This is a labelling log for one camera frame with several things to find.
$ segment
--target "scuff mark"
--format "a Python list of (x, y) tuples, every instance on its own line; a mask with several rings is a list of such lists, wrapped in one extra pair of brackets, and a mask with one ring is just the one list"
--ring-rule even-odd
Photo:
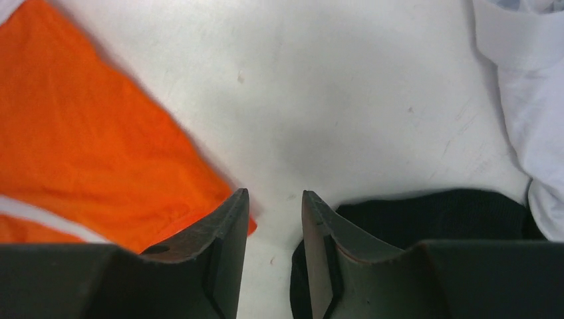
[(487, 173), (490, 170), (491, 166), (492, 166), (492, 160), (491, 159), (487, 159), (485, 161), (482, 161), (472, 171), (472, 175), (473, 176), (481, 176), (481, 175)]
[(284, 45), (284, 20), (280, 21), (276, 26), (276, 31), (274, 35), (274, 51), (272, 53), (272, 65), (278, 65), (280, 60), (280, 52), (282, 51), (282, 46)]
[(470, 102), (472, 101), (472, 98), (469, 98), (468, 101), (466, 101), (466, 103), (464, 103), (464, 105), (462, 106), (462, 108), (460, 108), (460, 112), (458, 112), (458, 114), (456, 115), (455, 119), (458, 121), (462, 118), (462, 116), (464, 115), (464, 113), (466, 113), (466, 110), (468, 109), (468, 106), (470, 105)]
[(478, 153), (481, 154), (481, 153), (484, 151), (484, 148), (485, 148), (485, 147), (486, 147), (486, 143), (485, 143), (485, 142), (482, 142), (482, 143), (480, 144), (480, 148), (478, 148)]
[(448, 148), (450, 147), (450, 142), (452, 142), (452, 140), (448, 141), (448, 143), (447, 143), (446, 146), (444, 147), (444, 151), (442, 152), (441, 160), (442, 160), (442, 158), (444, 158), (444, 156), (446, 155), (446, 151), (448, 151)]
[(468, 130), (468, 128), (470, 128), (470, 126), (474, 123), (474, 120), (476, 120), (477, 116), (478, 116), (477, 114), (472, 116), (470, 121), (468, 121), (468, 123), (464, 124), (464, 126), (462, 126), (462, 128), (458, 131), (458, 135), (464, 134)]
[(243, 77), (241, 71), (239, 71), (239, 74), (237, 75), (237, 82), (241, 84), (245, 83), (245, 78)]
[(179, 80), (180, 80), (179, 78), (176, 78), (174, 82), (168, 87), (168, 90), (166, 91), (167, 98), (169, 98), (172, 95), (172, 91), (174, 90), (174, 87), (176, 86)]

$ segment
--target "black cloth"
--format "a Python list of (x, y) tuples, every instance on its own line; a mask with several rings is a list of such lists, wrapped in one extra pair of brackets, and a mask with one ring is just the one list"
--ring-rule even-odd
[[(493, 191), (455, 189), (371, 200), (341, 205), (337, 213), (400, 249), (424, 239), (544, 239), (528, 208)], [(295, 319), (312, 318), (303, 241), (292, 256), (290, 303)]]

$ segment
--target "white table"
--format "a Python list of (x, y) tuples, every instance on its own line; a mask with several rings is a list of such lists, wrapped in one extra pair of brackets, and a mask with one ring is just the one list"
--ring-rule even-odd
[(524, 199), (470, 0), (55, 1), (249, 188), (240, 318), (291, 318), (304, 189)]

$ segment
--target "orange cloth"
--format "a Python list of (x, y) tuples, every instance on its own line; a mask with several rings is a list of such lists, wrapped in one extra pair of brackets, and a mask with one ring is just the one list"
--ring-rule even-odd
[[(173, 119), (43, 0), (0, 26), (0, 48), (0, 194), (136, 252), (231, 194)], [(0, 224), (4, 242), (74, 239)]]

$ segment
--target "white cloth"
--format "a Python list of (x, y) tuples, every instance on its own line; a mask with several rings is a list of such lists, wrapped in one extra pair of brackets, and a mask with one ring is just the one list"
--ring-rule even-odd
[(541, 232), (564, 241), (564, 5), (474, 0), (478, 48), (498, 65), (509, 140), (532, 178)]

